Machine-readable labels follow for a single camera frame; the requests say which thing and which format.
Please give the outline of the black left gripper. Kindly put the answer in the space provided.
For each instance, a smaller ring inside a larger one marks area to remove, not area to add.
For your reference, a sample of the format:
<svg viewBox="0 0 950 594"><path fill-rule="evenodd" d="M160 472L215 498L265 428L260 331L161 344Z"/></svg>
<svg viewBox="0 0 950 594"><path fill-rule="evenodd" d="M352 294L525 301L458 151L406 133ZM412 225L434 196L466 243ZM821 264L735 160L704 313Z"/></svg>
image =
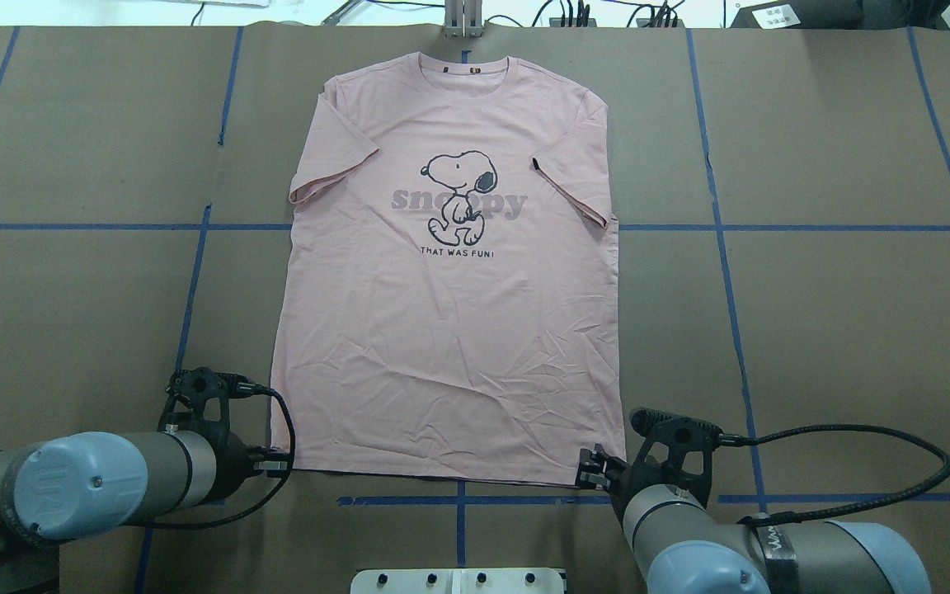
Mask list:
<svg viewBox="0 0 950 594"><path fill-rule="evenodd" d="M223 435L207 436L214 452L214 482L205 502L216 502L232 496L242 483L264 474L269 479L286 480L293 471L291 461L265 461L269 449L263 445L248 445L240 436L226 431Z"/></svg>

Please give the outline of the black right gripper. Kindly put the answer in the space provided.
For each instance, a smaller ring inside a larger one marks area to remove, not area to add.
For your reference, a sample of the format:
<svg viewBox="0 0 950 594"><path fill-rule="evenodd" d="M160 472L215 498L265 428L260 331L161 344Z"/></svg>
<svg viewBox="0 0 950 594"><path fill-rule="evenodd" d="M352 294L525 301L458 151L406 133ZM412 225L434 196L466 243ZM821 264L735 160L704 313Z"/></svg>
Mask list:
<svg viewBox="0 0 950 594"><path fill-rule="evenodd" d="M611 505L628 505L641 490L655 485L683 488L683 480L665 462L628 463L619 456L608 455L602 447L581 448L578 452L576 488L604 490Z"/></svg>

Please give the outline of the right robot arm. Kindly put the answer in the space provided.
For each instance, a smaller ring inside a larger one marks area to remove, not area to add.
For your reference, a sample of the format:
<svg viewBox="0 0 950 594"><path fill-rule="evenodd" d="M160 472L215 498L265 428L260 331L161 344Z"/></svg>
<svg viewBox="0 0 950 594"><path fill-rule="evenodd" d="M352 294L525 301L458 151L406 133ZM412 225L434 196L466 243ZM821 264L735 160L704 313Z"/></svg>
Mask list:
<svg viewBox="0 0 950 594"><path fill-rule="evenodd" d="M908 540L878 523L754 526L708 514L708 474L581 449L578 488L610 496L648 593L929 593Z"/></svg>

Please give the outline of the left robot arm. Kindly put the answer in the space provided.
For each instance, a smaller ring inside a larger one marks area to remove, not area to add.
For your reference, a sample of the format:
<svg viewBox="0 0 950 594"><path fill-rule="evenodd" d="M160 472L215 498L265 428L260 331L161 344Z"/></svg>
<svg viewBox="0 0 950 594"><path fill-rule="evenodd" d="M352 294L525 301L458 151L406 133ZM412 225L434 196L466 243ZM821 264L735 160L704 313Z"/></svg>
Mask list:
<svg viewBox="0 0 950 594"><path fill-rule="evenodd" d="M192 430L88 431L0 449L0 593L57 593L60 546L225 499L249 478L286 481L293 455Z"/></svg>

